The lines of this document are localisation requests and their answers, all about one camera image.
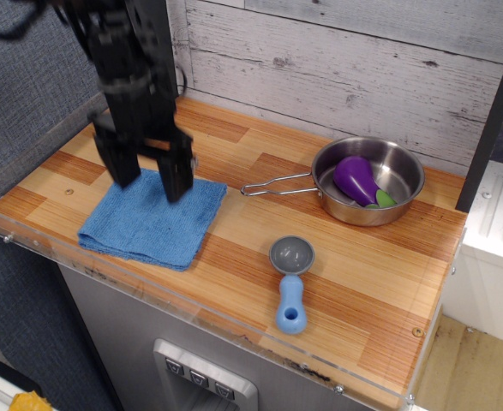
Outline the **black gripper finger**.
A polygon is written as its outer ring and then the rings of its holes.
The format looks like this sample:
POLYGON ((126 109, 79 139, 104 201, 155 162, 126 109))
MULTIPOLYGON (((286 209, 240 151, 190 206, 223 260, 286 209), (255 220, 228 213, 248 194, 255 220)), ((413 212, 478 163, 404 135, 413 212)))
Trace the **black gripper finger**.
POLYGON ((120 143, 115 132, 96 128, 94 141, 106 169, 121 188, 126 188, 141 174, 137 151, 120 143))
POLYGON ((194 184, 194 156, 191 142, 179 141, 169 150, 161 150, 157 160, 165 195, 170 203, 178 202, 194 184))

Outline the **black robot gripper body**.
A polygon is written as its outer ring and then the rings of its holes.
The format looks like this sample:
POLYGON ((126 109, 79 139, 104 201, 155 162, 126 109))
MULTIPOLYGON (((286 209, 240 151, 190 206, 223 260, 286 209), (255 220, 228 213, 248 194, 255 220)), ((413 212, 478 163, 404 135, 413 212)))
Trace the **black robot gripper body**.
POLYGON ((99 83, 108 111, 89 115, 94 128, 107 128, 117 140, 132 146, 138 155, 159 159, 161 150, 169 150, 179 141, 190 141, 175 125, 175 96, 165 74, 152 73, 137 80, 99 83))

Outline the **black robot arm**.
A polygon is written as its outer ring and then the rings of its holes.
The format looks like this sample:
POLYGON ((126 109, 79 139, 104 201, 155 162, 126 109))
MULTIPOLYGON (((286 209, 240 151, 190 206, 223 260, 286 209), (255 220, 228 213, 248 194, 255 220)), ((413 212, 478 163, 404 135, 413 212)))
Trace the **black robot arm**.
POLYGON ((192 139, 175 124, 176 80, 170 48, 153 57, 144 15, 128 1, 52 1, 93 63, 108 110, 89 114, 99 156, 126 188, 156 161, 165 197, 178 202, 193 186, 192 139))

